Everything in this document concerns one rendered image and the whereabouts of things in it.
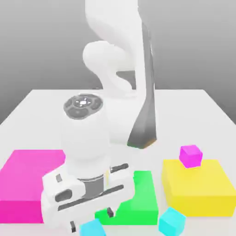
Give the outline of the large yellow box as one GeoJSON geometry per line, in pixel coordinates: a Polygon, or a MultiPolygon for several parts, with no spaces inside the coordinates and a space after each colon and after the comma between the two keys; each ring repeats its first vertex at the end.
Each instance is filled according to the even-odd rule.
{"type": "Polygon", "coordinates": [[[167,205],[187,217],[231,217],[236,189],[216,159],[186,168],[178,159],[165,159],[162,184],[167,205]]]}

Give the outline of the small cyan cube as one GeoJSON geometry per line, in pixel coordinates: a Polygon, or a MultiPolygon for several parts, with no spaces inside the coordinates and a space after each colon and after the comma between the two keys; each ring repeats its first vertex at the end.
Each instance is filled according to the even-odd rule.
{"type": "Polygon", "coordinates": [[[105,230],[99,219],[80,225],[80,236],[106,236],[105,230]]]}
{"type": "Polygon", "coordinates": [[[186,216],[169,207],[159,218],[159,231],[165,236],[180,236],[185,223],[186,216]]]}

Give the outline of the large pink box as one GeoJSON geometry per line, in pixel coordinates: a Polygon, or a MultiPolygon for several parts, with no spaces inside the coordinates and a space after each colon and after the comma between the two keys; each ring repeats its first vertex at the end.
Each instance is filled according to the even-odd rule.
{"type": "Polygon", "coordinates": [[[15,150],[0,170],[0,224],[42,224],[42,177],[65,161],[62,150],[15,150]]]}

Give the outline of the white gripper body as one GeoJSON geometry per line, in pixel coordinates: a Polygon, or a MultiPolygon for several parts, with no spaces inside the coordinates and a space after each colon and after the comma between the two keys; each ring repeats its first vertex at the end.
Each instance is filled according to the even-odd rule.
{"type": "Polygon", "coordinates": [[[96,211],[110,207],[114,214],[121,203],[135,194],[134,173],[130,170],[108,170],[104,175],[79,179],[67,170],[46,174],[41,194],[43,222],[52,228],[76,229],[94,219],[96,211]]]}

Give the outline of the small magenta cube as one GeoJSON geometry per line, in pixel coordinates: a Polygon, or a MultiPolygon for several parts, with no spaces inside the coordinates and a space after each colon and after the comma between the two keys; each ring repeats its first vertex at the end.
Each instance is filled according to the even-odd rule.
{"type": "Polygon", "coordinates": [[[201,166],[203,152],[196,145],[181,146],[179,160],[185,168],[201,166]]]}

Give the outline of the large green box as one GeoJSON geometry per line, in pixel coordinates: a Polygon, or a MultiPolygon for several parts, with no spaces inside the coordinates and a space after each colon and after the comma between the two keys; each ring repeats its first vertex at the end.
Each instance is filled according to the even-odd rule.
{"type": "Polygon", "coordinates": [[[151,171],[134,172],[135,195],[121,203],[114,217],[109,217],[106,209],[95,213],[102,225],[156,225],[158,203],[151,171]]]}

